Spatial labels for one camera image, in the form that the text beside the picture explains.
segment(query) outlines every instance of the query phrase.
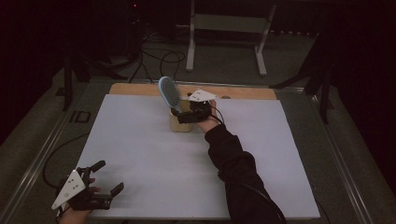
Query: black cable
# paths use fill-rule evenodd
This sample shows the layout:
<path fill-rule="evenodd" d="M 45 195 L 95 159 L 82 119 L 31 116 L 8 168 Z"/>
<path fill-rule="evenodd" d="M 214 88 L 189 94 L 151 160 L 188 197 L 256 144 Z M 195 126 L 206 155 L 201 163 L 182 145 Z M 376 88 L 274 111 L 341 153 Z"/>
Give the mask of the black cable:
<path fill-rule="evenodd" d="M 63 143 L 63 144 L 60 144 L 58 147 L 56 147 L 55 149 L 53 149 L 53 151 L 49 154 L 49 157 L 47 158 L 46 162 L 44 163 L 44 167 L 43 167 L 43 179 L 44 179 L 44 182 L 45 182 L 48 186 L 52 187 L 53 189 L 57 189 L 57 188 L 58 188 L 58 186 L 51 184 L 51 183 L 48 181 L 48 179 L 46 178 L 46 169 L 47 169 L 47 165 L 48 165 L 50 159 L 52 158 L 52 156 L 53 156 L 57 151 L 59 151 L 59 149 L 61 149 L 62 147 L 66 146 L 67 144 L 70 144 L 70 143 L 72 143 L 72 142 L 74 142 L 74 141 L 76 141 L 76 140 L 78 140 L 78 139 L 80 139 L 80 138 L 82 138 L 82 137 L 85 137 L 85 136 L 87 136 L 87 135 L 89 135 L 89 134 L 90 134 L 90 133 L 84 133 L 84 134 L 82 134 L 82 135 L 80 135 L 80 136 L 77 136 L 77 137 L 75 137 L 75 138 L 72 138 L 72 139 L 70 139 L 69 141 L 67 141 L 67 142 L 65 142 L 65 143 Z"/>
<path fill-rule="evenodd" d="M 211 117 L 215 118 L 215 119 L 218 120 L 221 124 L 224 124 L 224 125 L 225 125 L 224 117 L 222 116 L 221 112 L 220 112 L 217 108 L 215 108 L 214 106 L 210 106 L 210 107 L 214 108 L 216 111 L 219 112 L 219 114 L 220 114 L 220 116 L 221 116 L 221 120 L 220 120 L 218 117 L 213 116 L 213 115 L 211 115 Z"/>
<path fill-rule="evenodd" d="M 148 52 L 146 52 L 144 50 L 142 50 L 142 51 L 143 51 L 143 53 L 147 54 L 148 56 L 160 61 L 161 77 L 165 77 L 165 74 L 163 73 L 163 63 L 177 63 L 177 68 L 175 70 L 175 73 L 173 74 L 173 79 L 176 80 L 176 75 L 177 75 L 178 68 L 180 67 L 180 63 L 183 62 L 186 59 L 186 55 L 184 53 L 180 52 L 180 51 L 173 51 L 173 50 L 170 50 L 170 49 L 155 49 L 155 50 L 165 50 L 165 51 L 168 51 L 168 52 L 165 53 L 162 58 L 159 58 L 159 57 L 157 57 L 155 55 L 152 55 L 152 54 L 150 54 L 150 53 L 148 53 Z M 168 57 L 171 54 L 176 55 L 177 56 L 177 60 L 175 60 L 175 61 L 167 61 L 167 60 L 165 60 L 165 58 Z"/>
<path fill-rule="evenodd" d="M 178 58 L 177 68 L 176 68 L 175 73 L 174 73 L 174 75 L 173 75 L 173 80 L 176 80 L 177 70 L 178 70 L 178 68 L 180 67 L 180 58 L 178 57 L 178 54 L 177 54 L 177 53 L 174 53 L 174 52 L 172 51 L 172 52 L 169 52 L 169 53 L 163 55 L 163 58 L 161 59 L 161 63 L 160 63 L 160 72 L 161 72 L 161 77 L 164 77 L 164 74 L 163 74 L 163 62 L 164 62 L 164 59 L 165 59 L 168 55 L 171 55 L 171 54 L 175 54 L 175 55 L 177 56 L 177 58 Z"/>
<path fill-rule="evenodd" d="M 134 79 L 134 77 L 137 75 L 137 72 L 140 70 L 140 67 L 142 67 L 142 65 L 143 65 L 143 50 L 142 50 L 142 46 L 146 43 L 146 41 L 148 41 L 148 39 L 152 36 L 152 35 L 154 35 L 155 33 L 152 33 L 151 35 L 148 35 L 148 36 L 146 36 L 145 38 L 143 38 L 143 41 L 142 41 L 142 43 L 140 43 L 140 46 L 139 46 L 139 51 L 138 51 L 138 61 L 139 61 L 139 65 L 137 66 L 137 68 L 134 70 L 134 73 L 132 74 L 132 76 L 131 76 L 131 78 L 128 80 L 128 83 L 131 83 L 132 82 L 132 80 Z M 146 72 L 147 72 L 147 75 L 146 75 L 146 77 L 147 76 L 149 76 L 149 80 L 150 80 L 150 83 L 153 83 L 153 80 L 152 80 L 152 78 L 151 78 L 151 76 L 149 75 L 149 72 L 147 71 L 147 67 L 146 67 Z"/>
<path fill-rule="evenodd" d="M 327 223 L 331 224 L 330 219 L 329 219 L 329 215 L 327 215 L 326 210 L 324 210 L 323 206 L 318 202 L 318 200 L 316 198 L 314 198 L 314 199 L 315 199 L 315 202 L 319 205 L 319 207 L 322 210 L 322 212 L 324 213 L 324 216 L 327 219 Z"/>

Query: cable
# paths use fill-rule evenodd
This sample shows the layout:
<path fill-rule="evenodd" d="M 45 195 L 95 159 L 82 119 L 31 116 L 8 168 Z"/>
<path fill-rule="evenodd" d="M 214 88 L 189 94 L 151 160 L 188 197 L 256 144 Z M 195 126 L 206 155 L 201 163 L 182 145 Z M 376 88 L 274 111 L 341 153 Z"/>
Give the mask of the cable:
<path fill-rule="evenodd" d="M 315 202 L 319 205 L 319 207 L 320 207 L 320 209 L 322 210 L 322 212 L 324 213 L 324 216 L 325 216 L 326 219 L 327 219 L 327 223 L 331 224 L 330 219 L 329 219 L 329 216 L 327 215 L 326 210 L 324 210 L 323 206 L 318 202 L 318 200 L 317 200 L 316 198 L 314 198 L 314 199 L 315 199 Z"/>
<path fill-rule="evenodd" d="M 87 135 L 89 135 L 89 134 L 90 134 L 90 133 L 84 133 L 84 134 L 82 134 L 82 135 L 80 135 L 80 136 L 77 136 L 77 137 L 75 137 L 75 138 L 72 138 L 72 139 L 70 139 L 69 141 L 67 141 L 67 142 L 65 142 L 65 143 L 63 143 L 63 144 L 60 144 L 58 147 L 56 147 L 55 149 L 53 149 L 53 151 L 49 154 L 49 157 L 47 158 L 46 163 L 44 163 L 44 167 L 43 167 L 43 179 L 44 179 L 44 182 L 45 182 L 48 186 L 52 187 L 53 189 L 57 189 L 57 188 L 58 188 L 58 186 L 51 184 L 51 183 L 48 181 L 48 179 L 46 178 L 46 169 L 47 169 L 47 165 L 48 165 L 50 159 L 52 158 L 52 156 L 53 156 L 57 151 L 59 151 L 59 149 L 61 149 L 62 147 L 66 146 L 66 145 L 68 145 L 68 144 L 70 144 L 70 143 L 72 143 L 72 142 L 74 142 L 74 141 L 76 141 L 76 140 L 78 140 L 78 139 L 80 139 L 80 138 L 82 138 L 82 137 L 85 137 L 85 136 L 87 136 Z"/>
<path fill-rule="evenodd" d="M 165 74 L 163 73 L 163 63 L 177 63 L 177 68 L 175 70 L 175 73 L 173 74 L 173 78 L 174 78 L 174 80 L 176 80 L 176 75 L 177 75 L 178 68 L 180 67 L 180 63 L 183 62 L 186 59 L 186 55 L 183 52 L 173 51 L 173 50 L 170 50 L 170 49 L 154 49 L 154 50 L 165 50 L 165 51 L 168 51 L 168 52 L 165 53 L 162 58 L 159 58 L 159 57 L 157 57 L 155 55 L 152 55 L 152 54 L 150 54 L 150 53 L 148 53 L 148 52 L 146 52 L 145 50 L 142 49 L 143 53 L 145 53 L 148 56 L 160 61 L 161 77 L 165 77 Z M 165 60 L 165 58 L 168 57 L 171 54 L 176 55 L 177 56 L 177 60 L 175 60 L 175 61 L 167 61 L 167 60 Z"/>
<path fill-rule="evenodd" d="M 276 205 L 276 203 L 274 201 L 272 201 L 272 199 L 270 199 L 269 197 L 267 197 L 265 194 L 263 194 L 261 191 L 259 191 L 258 189 L 255 189 L 253 187 L 251 187 L 250 185 L 244 184 L 244 183 L 240 183 L 240 182 L 229 182 L 229 181 L 224 181 L 226 184 L 231 184 L 231 185 L 239 185 L 239 186 L 243 186 L 246 189 L 251 190 L 252 192 L 256 193 L 257 195 L 259 195 L 266 203 L 268 203 L 274 210 L 276 210 L 276 214 L 279 217 L 279 220 L 281 223 L 283 224 L 287 224 L 287 221 L 285 219 L 285 216 L 283 215 L 282 211 L 279 209 L 279 207 Z"/>

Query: black jacket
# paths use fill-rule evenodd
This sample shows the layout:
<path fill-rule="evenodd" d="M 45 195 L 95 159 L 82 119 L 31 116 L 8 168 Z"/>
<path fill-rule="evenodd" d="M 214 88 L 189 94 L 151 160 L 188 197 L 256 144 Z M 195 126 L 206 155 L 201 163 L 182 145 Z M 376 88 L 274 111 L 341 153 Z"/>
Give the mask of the black jacket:
<path fill-rule="evenodd" d="M 232 223 L 286 223 L 277 205 L 264 188 L 254 157 L 244 151 L 236 135 L 222 124 L 205 135 L 209 157 L 225 182 Z"/>

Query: white paper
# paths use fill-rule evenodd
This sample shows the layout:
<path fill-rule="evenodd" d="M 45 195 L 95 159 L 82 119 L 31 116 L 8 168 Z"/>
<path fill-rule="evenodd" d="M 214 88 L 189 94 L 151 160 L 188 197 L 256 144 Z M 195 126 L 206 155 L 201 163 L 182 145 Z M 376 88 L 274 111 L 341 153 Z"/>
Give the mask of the white paper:
<path fill-rule="evenodd" d="M 218 99 L 227 129 L 253 154 L 264 186 L 286 218 L 319 217 L 304 167 L 279 101 Z M 173 133 L 161 97 L 107 95 L 78 166 L 100 160 L 92 174 L 107 193 L 124 190 L 94 217 L 229 218 L 223 183 L 195 127 Z"/>

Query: white table surface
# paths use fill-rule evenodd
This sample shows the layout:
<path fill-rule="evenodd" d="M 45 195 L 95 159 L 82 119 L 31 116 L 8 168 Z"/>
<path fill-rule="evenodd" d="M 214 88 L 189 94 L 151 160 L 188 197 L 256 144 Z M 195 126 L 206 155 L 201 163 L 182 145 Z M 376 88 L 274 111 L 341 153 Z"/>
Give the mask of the white table surface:
<path fill-rule="evenodd" d="M 277 100 L 218 99 L 227 129 L 256 159 L 259 175 L 286 218 L 319 217 L 282 105 Z M 197 127 L 173 133 L 160 96 L 107 95 L 78 161 L 106 166 L 92 174 L 108 193 L 125 189 L 110 210 L 92 217 L 143 219 L 229 218 L 224 184 Z"/>

